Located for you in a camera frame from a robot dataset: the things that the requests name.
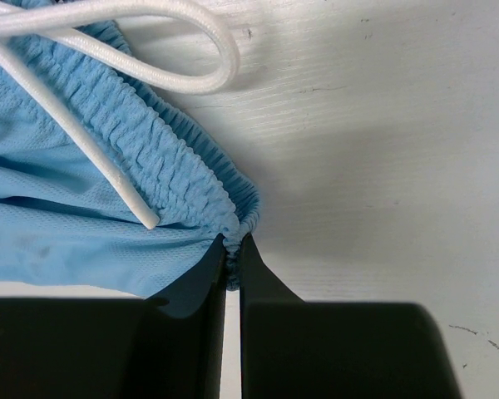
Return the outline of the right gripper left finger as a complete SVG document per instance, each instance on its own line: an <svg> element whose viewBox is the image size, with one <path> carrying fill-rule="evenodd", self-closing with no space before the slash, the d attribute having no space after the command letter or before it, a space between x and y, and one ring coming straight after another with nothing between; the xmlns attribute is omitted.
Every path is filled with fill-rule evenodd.
<svg viewBox="0 0 499 399"><path fill-rule="evenodd" d="M0 398L216 398L225 248L149 298L0 298Z"/></svg>

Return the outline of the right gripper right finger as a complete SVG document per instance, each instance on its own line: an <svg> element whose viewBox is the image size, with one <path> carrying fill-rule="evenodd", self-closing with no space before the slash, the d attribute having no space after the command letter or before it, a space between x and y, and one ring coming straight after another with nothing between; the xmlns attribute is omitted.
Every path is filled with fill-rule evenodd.
<svg viewBox="0 0 499 399"><path fill-rule="evenodd" d="M245 398L459 398L442 335L417 303L309 302L240 249Z"/></svg>

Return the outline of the light blue shorts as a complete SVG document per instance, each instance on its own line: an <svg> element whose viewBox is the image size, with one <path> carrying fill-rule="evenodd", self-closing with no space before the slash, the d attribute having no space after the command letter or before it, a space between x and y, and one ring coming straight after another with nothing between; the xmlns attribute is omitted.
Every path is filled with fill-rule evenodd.
<svg viewBox="0 0 499 399"><path fill-rule="evenodd" d="M133 57L122 17L188 22L216 45L204 76ZM192 1L0 1L0 282L149 297L222 236L226 284L259 193L158 89L208 94L236 76L230 30Z"/></svg>

